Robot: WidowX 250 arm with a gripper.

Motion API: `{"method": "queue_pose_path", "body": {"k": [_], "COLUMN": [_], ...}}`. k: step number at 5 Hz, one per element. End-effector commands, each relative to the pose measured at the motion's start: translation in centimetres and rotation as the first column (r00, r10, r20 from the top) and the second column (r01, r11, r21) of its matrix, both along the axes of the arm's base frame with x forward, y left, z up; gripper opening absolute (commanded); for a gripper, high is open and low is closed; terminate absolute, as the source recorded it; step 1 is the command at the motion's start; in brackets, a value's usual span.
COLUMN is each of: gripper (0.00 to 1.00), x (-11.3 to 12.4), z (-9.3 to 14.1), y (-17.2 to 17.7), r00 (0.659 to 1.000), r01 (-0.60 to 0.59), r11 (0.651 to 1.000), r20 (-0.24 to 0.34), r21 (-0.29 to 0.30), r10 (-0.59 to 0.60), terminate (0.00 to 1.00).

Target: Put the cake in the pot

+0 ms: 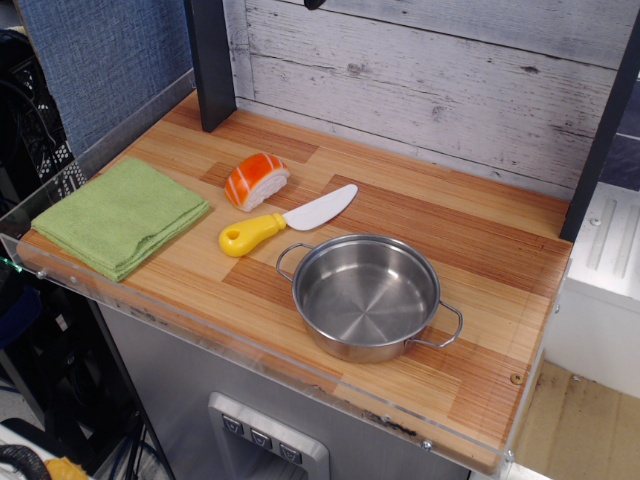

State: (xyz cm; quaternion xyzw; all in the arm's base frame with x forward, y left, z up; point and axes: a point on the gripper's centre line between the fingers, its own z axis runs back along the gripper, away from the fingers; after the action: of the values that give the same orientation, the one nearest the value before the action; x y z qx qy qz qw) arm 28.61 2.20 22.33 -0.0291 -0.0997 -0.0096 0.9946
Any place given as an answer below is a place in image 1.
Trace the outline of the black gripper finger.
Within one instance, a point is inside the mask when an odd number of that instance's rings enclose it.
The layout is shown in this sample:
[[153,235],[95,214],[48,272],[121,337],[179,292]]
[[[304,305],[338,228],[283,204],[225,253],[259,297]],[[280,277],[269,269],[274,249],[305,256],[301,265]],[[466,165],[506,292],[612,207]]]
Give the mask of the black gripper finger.
[[317,10],[325,3],[325,0],[304,0],[303,3],[308,10]]

